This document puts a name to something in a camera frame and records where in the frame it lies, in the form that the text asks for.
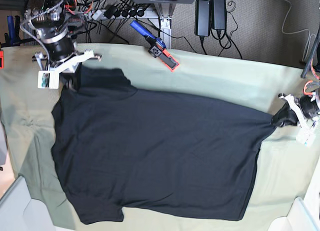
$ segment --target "electrical wire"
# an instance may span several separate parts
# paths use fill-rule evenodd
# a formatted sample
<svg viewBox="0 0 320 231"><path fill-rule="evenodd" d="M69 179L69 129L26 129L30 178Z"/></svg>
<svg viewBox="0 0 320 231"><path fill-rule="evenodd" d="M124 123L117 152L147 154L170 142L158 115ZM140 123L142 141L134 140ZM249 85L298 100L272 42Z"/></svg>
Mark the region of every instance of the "electrical wire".
<svg viewBox="0 0 320 231"><path fill-rule="evenodd" d="M194 47L192 47L191 43L189 42L189 40L188 40L185 36L181 36L181 37L171 36L171 35L163 32L163 31L162 31L160 28L158 28L157 26L155 26L155 25L149 20L149 18L148 18L147 20L148 20L151 24L149 24L149 23L147 23L147 22L143 22L143 21L141 21L140 19L137 19L137 18L135 18L135 19L136 19L138 22L141 22L141 23L143 23L143 24L145 24L145 25L148 25L148 26L152 27L153 29L157 30L158 32L164 33L164 34L168 35L169 37L171 37L171 38L173 38L173 39L177 39L177 40L178 40L178 39L184 39L184 40L188 43L188 45L190 46L190 48L193 50L193 52L195 52L196 54L198 54L198 52L194 49Z"/></svg>
<svg viewBox="0 0 320 231"><path fill-rule="evenodd" d="M47 56L47 63L48 63L48 68L50 68L50 54L48 52L48 49L46 48L46 46L41 42L40 39L38 39L36 36L34 36L32 33L30 33L28 30L25 29L25 27L23 27L22 25L20 25L20 29L25 32L27 35L29 35L31 38L33 38L35 41L37 41L41 47L44 49L44 51L46 52L46 56Z"/></svg>
<svg viewBox="0 0 320 231"><path fill-rule="evenodd" d="M36 14L36 15L33 15L33 16L31 16L31 17L28 17L28 18L24 19L24 20L20 23L20 25L24 25L25 23L27 23L27 22L29 22L29 21L31 21L31 20L34 20L34 19L36 19L37 17L39 17L39 16L41 16L41 15L45 15L45 14L50 13L52 10L54 10L55 8L58 8L60 5L62 5L64 1L65 1L65 0L60 0L60 2L58 2L58 3L57 3L56 5L54 5L53 7L47 8L46 10L44 10L44 11L42 11L42 12L39 12L39 13Z"/></svg>
<svg viewBox="0 0 320 231"><path fill-rule="evenodd" d="M233 21L234 21L234 23L236 24L236 28L230 32L230 38L232 38L232 35L234 34L234 32L238 30L239 25L238 25L238 23L237 23L234 15L233 15L231 12L230 12L229 14L232 16ZM231 42L230 42L229 39L228 39L228 41L227 41L227 43L225 44L225 46L227 46L229 43L231 44ZM224 47L223 47L223 48L221 49L218 57L220 57L220 55L222 54L222 52L223 52L225 49L227 49L227 48L224 48Z"/></svg>
<svg viewBox="0 0 320 231"><path fill-rule="evenodd" d="M101 25L103 27L106 28L106 30L108 30L110 33L115 34L112 30L110 30L104 23L101 23ZM128 45L130 44L128 40L126 40L125 38L121 37L120 35L118 35L117 33L115 34L116 37L118 37L119 39L125 41Z"/></svg>
<svg viewBox="0 0 320 231"><path fill-rule="evenodd" d="M305 47L304 47L304 51L303 51L303 55L302 55L302 61L304 62L308 56L308 49L309 49L309 46L310 46L310 42L311 42L311 37L314 36L315 34L311 34L310 33L310 30L308 28L305 28L305 29L302 29L302 30L299 30L299 31L295 31L295 32L285 32L284 31L284 27L285 27L285 24L286 24L286 21L287 21L287 18L288 18L288 15L291 11L291 8L292 8L292 3L289 1L289 0L282 0L282 1L285 1L286 3L288 3L290 5L288 11L286 12L286 15L284 17L284 20L283 20L283 23L282 23L282 27L281 27L281 32L284 34L284 35L295 35L295 34L300 34L302 32L308 32L308 39L305 43Z"/></svg>
<svg viewBox="0 0 320 231"><path fill-rule="evenodd" d="M311 59L310 69L311 69L311 72L312 72L313 76L314 76L317 80L320 80L320 77L316 74L316 71L315 71L315 69L314 69L314 59Z"/></svg>
<svg viewBox="0 0 320 231"><path fill-rule="evenodd" d="M227 37L227 39L234 45L235 49L238 51L240 58L243 60L242 54L240 52L240 50L238 49L237 45L235 44L235 42L231 39L231 37L229 37L228 33L225 32L225 36Z"/></svg>
<svg viewBox="0 0 320 231"><path fill-rule="evenodd" d="M77 8L77 0L73 0L73 3L74 3L74 5L72 6L72 5L69 5L69 2L67 1L67 4L64 5L64 7L66 8L66 10L67 10L69 13L71 13L71 14L73 14L73 15L76 15L76 13L75 13L73 10L71 10L70 8L74 8L74 9Z"/></svg>
<svg viewBox="0 0 320 231"><path fill-rule="evenodd" d="M204 54L205 54L205 55L208 55L207 52L206 52L206 49L205 49L205 47L204 47L204 43L201 42L200 44L201 44L201 48L202 48Z"/></svg>
<svg viewBox="0 0 320 231"><path fill-rule="evenodd" d="M84 13L85 14L89 13L92 10L93 5L94 5L94 0L91 1L89 8Z"/></svg>
<svg viewBox="0 0 320 231"><path fill-rule="evenodd" d="M114 34L112 36L112 38L109 40L108 43L111 43L112 40L114 40L114 38L116 37L116 35L118 34L118 32L120 31L120 29L130 20L130 18L128 17L127 19L124 19L122 23L119 23L118 27L115 29Z"/></svg>
<svg viewBox="0 0 320 231"><path fill-rule="evenodd" d="M314 95L312 92L307 92L307 88L308 88L308 85L313 83L312 80L308 81L305 83L304 87L303 87L303 94L304 95Z"/></svg>

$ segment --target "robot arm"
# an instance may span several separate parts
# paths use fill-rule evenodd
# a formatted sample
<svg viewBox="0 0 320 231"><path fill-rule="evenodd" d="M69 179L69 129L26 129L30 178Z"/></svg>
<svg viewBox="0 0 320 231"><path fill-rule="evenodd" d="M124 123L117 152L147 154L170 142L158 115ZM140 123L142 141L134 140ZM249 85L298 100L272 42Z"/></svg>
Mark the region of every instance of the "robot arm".
<svg viewBox="0 0 320 231"><path fill-rule="evenodd" d="M20 25L21 30L38 41L46 52L46 55L37 52L34 56L41 69L39 88L56 89L59 86L60 73L75 73L79 63L87 59L101 59L101 56L93 54L92 50L85 53L76 50L73 38L87 20L83 14L67 12L66 3L67 0L29 0ZM28 24L36 35L27 31L25 24Z"/></svg>
<svg viewBox="0 0 320 231"><path fill-rule="evenodd" d="M276 127L300 126L296 140L307 147L310 147L316 138L314 131L320 116L320 88L306 93L306 87L311 83L312 81L306 83L302 97L279 94L278 97L285 100L286 103L271 120Z"/></svg>

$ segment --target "light green cloth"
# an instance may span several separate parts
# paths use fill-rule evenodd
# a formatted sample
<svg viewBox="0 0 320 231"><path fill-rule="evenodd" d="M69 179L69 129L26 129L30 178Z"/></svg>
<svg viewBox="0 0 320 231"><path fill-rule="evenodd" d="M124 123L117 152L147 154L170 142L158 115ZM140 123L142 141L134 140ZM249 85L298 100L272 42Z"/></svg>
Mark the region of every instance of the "light green cloth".
<svg viewBox="0 0 320 231"><path fill-rule="evenodd" d="M82 44L79 48L102 54L101 62L89 60L84 65L121 68L138 88L218 98L271 114L284 104L278 93L300 94L306 82L300 79L300 69L274 64L171 50L180 62L172 73L143 47ZM320 154L320 135L311 148L306 148L296 142L299 128L284 127L262 143L253 194L241 221L183 218L124 208L124 222L82 224L66 200L51 156L55 140L51 110L59 91L37 89L39 67L31 57L39 49L4 50L1 121L15 175L25 177L32 198L47 205L56 226L77 231L266 231L275 218L287 215L295 197L306 193Z"/></svg>

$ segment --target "t-shirt sleeve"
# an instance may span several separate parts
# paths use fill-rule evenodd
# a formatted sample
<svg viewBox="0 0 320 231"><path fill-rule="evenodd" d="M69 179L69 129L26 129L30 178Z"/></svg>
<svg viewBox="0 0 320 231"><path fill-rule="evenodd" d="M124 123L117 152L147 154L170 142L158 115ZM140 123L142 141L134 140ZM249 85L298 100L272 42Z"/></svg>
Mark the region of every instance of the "t-shirt sleeve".
<svg viewBox="0 0 320 231"><path fill-rule="evenodd" d="M124 220L122 207L111 200L78 195L67 195L67 198L80 221L85 225L102 221L122 222Z"/></svg>

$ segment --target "orange tag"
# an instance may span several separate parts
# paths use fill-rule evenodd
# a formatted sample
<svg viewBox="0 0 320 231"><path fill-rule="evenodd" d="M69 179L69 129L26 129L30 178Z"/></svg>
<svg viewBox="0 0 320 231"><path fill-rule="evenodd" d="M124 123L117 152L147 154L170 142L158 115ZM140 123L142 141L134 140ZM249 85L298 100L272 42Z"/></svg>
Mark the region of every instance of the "orange tag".
<svg viewBox="0 0 320 231"><path fill-rule="evenodd" d="M5 57L4 52L0 50L0 70L5 67Z"/></svg>

